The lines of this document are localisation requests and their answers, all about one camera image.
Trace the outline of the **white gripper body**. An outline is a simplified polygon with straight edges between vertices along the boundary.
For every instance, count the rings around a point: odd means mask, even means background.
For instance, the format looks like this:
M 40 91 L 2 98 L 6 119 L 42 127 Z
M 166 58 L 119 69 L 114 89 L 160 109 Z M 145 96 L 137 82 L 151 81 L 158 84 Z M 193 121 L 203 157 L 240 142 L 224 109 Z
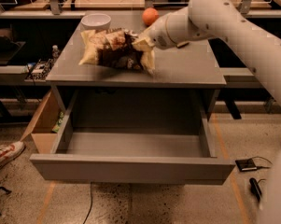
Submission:
M 144 32 L 154 47 L 158 49 L 169 49 L 172 45 L 165 27 L 166 19 L 158 18 Z

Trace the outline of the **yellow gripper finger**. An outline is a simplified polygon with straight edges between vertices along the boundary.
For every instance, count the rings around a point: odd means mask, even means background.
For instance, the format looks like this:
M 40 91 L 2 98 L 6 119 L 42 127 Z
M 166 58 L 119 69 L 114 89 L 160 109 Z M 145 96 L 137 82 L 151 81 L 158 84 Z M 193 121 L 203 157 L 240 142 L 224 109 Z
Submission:
M 132 45 L 138 51 L 151 51 L 154 48 L 154 43 L 148 36 L 136 38 Z

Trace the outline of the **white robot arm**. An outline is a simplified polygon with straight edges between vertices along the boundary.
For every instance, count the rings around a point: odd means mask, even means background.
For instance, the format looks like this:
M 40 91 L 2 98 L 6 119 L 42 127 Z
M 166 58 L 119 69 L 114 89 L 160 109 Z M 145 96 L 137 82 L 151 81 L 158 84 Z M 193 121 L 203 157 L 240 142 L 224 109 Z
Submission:
M 159 17 L 139 40 L 143 48 L 169 49 L 211 37 L 221 39 L 281 106 L 281 39 L 244 18 L 230 0 L 189 0 Z M 281 152 L 268 175 L 257 224 L 281 224 Z

